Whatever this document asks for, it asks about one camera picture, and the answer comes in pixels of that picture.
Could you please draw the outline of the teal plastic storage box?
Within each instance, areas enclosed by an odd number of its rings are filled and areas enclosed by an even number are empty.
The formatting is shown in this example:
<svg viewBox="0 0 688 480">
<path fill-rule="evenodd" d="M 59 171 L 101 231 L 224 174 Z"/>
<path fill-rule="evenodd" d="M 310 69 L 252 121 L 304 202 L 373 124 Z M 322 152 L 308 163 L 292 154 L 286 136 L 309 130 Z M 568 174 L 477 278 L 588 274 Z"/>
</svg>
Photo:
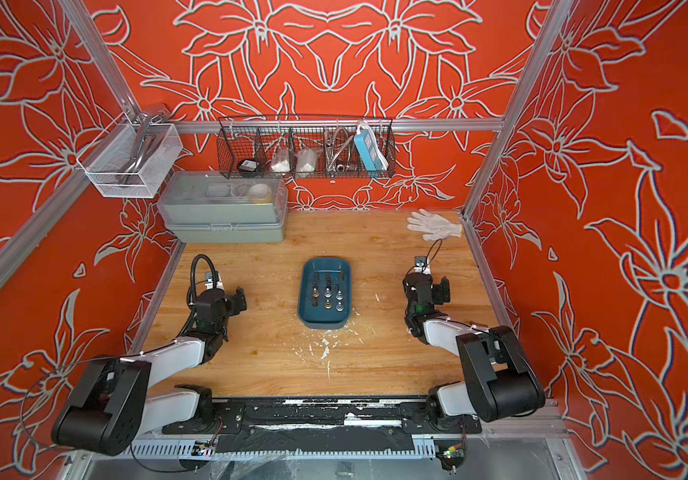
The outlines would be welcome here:
<svg viewBox="0 0 688 480">
<path fill-rule="evenodd" d="M 315 330 L 345 327 L 351 317 L 352 300 L 352 269 L 347 260 L 316 257 L 305 263 L 297 307 L 305 326 Z"/>
</svg>

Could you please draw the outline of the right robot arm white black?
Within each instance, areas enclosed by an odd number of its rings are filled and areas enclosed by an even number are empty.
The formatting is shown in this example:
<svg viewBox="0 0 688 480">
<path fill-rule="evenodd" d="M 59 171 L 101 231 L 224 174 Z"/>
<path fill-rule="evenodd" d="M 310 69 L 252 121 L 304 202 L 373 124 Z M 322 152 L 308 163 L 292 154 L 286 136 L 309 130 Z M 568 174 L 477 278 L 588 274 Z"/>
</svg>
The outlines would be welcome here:
<svg viewBox="0 0 688 480">
<path fill-rule="evenodd" d="M 469 415 L 490 423 L 532 415 L 546 405 L 544 387 L 512 328 L 465 324 L 440 311 L 451 297 L 447 278 L 436 284 L 430 273 L 415 267 L 402 285 L 410 333 L 460 360 L 463 379 L 430 393 L 441 415 Z"/>
</svg>

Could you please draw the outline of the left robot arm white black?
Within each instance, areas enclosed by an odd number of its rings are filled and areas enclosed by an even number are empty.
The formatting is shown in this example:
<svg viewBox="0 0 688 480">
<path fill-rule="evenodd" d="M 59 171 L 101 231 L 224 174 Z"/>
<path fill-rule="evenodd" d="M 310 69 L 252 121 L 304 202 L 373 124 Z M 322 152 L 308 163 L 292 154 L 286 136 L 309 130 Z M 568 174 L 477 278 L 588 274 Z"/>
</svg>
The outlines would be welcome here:
<svg viewBox="0 0 688 480">
<path fill-rule="evenodd" d="M 247 310 L 243 289 L 225 291 L 205 254 L 190 265 L 189 315 L 169 343 L 121 357 L 96 357 L 85 367 L 55 420 L 50 437 L 60 447 L 108 456 L 123 453 L 140 434 L 173 424 L 205 431 L 216 423 L 212 391 L 181 384 L 150 397 L 151 387 L 210 362 L 228 341 L 229 320 Z"/>
</svg>

